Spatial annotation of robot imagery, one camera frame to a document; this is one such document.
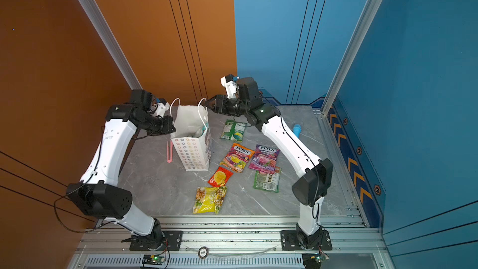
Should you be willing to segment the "white paper bag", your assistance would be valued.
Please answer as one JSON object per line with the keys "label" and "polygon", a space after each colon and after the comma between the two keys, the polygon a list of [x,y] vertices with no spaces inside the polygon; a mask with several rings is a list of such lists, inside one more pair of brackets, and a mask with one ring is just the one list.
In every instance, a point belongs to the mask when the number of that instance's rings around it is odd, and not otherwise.
{"label": "white paper bag", "polygon": [[[173,117],[176,131],[171,134],[171,140],[186,171],[207,171],[211,157],[211,135],[209,114],[202,103],[198,105],[182,105],[176,98],[172,106],[178,105]],[[202,126],[207,125],[207,131],[200,138],[193,138],[193,134]]]}

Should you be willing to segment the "orange Fox's candy bag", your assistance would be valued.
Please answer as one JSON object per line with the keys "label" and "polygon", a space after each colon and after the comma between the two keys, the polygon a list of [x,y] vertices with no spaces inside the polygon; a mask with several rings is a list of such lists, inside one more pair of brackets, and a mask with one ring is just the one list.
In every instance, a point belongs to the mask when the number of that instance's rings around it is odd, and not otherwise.
{"label": "orange Fox's candy bag", "polygon": [[246,168],[247,163],[253,157],[254,153],[254,150],[248,149],[241,144],[234,143],[226,157],[221,160],[219,165],[225,169],[242,173]]}

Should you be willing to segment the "purple Fox's bag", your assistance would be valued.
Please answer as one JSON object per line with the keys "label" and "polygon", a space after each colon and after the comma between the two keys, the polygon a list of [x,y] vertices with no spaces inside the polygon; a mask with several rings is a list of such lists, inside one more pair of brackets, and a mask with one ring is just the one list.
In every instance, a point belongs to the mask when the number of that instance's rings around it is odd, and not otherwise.
{"label": "purple Fox's bag", "polygon": [[280,150],[264,145],[256,145],[253,157],[249,162],[249,169],[262,173],[274,174]]}

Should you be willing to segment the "yellow snack bag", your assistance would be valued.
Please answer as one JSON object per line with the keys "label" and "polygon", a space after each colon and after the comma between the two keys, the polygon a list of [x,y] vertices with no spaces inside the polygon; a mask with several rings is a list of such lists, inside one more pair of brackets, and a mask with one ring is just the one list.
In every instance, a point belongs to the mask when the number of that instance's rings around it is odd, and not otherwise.
{"label": "yellow snack bag", "polygon": [[197,188],[193,214],[214,213],[218,214],[227,194],[228,187]]}

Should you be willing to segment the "teal white candy bag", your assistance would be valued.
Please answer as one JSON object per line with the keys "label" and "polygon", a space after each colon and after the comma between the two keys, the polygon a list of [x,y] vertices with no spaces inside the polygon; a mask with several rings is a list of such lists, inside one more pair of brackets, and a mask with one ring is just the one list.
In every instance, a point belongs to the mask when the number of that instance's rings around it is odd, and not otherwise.
{"label": "teal white candy bag", "polygon": [[208,127],[207,125],[205,126],[202,126],[200,127],[194,134],[193,134],[193,138],[200,138],[206,131],[207,131]]}

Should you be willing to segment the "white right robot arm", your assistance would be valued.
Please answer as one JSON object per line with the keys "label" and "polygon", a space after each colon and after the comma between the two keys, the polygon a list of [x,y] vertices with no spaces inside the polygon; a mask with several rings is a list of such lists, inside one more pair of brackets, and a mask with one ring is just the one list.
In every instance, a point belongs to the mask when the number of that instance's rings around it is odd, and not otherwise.
{"label": "white right robot arm", "polygon": [[211,111],[238,117],[244,115],[248,123],[267,136],[287,158],[298,180],[292,185],[300,203],[296,226],[298,245],[303,250],[317,250],[326,240],[326,229],[321,224],[322,203],[331,186],[333,164],[314,154],[293,133],[278,107],[263,101],[258,85],[251,77],[226,75],[220,79],[225,95],[216,95],[204,105]]}

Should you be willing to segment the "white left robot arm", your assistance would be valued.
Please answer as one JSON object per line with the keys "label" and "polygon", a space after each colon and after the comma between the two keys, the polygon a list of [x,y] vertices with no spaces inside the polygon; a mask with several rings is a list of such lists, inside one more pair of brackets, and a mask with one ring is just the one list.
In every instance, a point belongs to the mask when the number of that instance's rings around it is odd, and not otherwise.
{"label": "white left robot arm", "polygon": [[118,187],[121,167],[134,136],[141,130],[146,136],[175,132],[173,118],[167,115],[169,103],[145,90],[133,90],[130,100],[112,105],[97,151],[80,178],[69,184],[66,196],[85,215],[120,225],[131,234],[131,245],[158,250],[166,242],[159,221],[141,211],[130,191]]}

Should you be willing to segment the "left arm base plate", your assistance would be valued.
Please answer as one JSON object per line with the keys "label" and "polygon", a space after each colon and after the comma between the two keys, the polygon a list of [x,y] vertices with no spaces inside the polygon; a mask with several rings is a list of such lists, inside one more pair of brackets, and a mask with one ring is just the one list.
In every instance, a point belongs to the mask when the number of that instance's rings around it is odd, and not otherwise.
{"label": "left arm base plate", "polygon": [[158,235],[137,236],[133,235],[129,239],[122,240],[122,243],[130,243],[130,251],[152,251],[176,252],[180,250],[182,244],[183,231],[167,230],[161,231]]}

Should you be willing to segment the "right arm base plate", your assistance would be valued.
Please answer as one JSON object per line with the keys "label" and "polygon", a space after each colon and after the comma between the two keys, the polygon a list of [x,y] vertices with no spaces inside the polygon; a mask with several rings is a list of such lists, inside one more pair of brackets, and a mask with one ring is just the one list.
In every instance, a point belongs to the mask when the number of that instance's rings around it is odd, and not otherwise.
{"label": "right arm base plate", "polygon": [[331,251],[333,249],[332,240],[329,232],[325,229],[319,229],[313,235],[306,235],[297,230],[282,230],[280,232],[281,248],[284,251],[292,250],[322,250]]}

